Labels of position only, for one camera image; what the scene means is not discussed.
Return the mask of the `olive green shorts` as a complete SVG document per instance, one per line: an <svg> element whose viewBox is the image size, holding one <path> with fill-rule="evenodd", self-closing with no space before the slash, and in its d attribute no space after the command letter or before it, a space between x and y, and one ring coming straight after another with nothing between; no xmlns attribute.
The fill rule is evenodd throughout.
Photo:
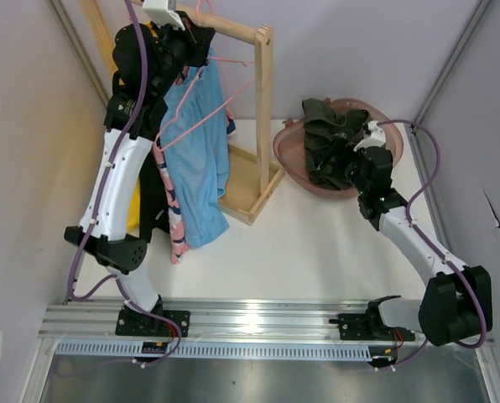
<svg viewBox="0 0 500 403"><path fill-rule="evenodd" d="M351 108L339 113L315 98L302 102L304 112L305 169L312 183L333 191L350 187L343 170L347 154L364 136L371 120L366 109Z"/></svg>

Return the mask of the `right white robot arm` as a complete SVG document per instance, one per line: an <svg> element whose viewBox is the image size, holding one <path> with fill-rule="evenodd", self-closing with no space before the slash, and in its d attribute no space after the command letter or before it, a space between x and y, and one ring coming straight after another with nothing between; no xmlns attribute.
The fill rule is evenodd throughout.
<svg viewBox="0 0 500 403"><path fill-rule="evenodd" d="M366 332L385 338L394 328L419 332L435 346L479 348L492 330L492 282L480 265L469 266L417 224L392 186L393 156L383 147L346 154L343 173L358 193L359 211L391 241L424 282L422 299L388 296L370 301Z"/></svg>

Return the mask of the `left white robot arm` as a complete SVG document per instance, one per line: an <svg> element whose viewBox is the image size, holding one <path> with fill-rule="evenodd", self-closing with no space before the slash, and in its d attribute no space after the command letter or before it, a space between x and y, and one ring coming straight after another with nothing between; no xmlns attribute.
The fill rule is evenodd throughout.
<svg viewBox="0 0 500 403"><path fill-rule="evenodd" d="M215 35L214 29L198 27L185 12L176 16L182 23L178 28L134 21L117 32L102 161L83 217L64 235L77 247L68 282L74 282L82 255L93 256L117 281L126 305L137 312L134 326L147 336L164 325L162 302L143 267L147 242L128 234L128 210L168 111L164 97L186 66L206 64Z"/></svg>

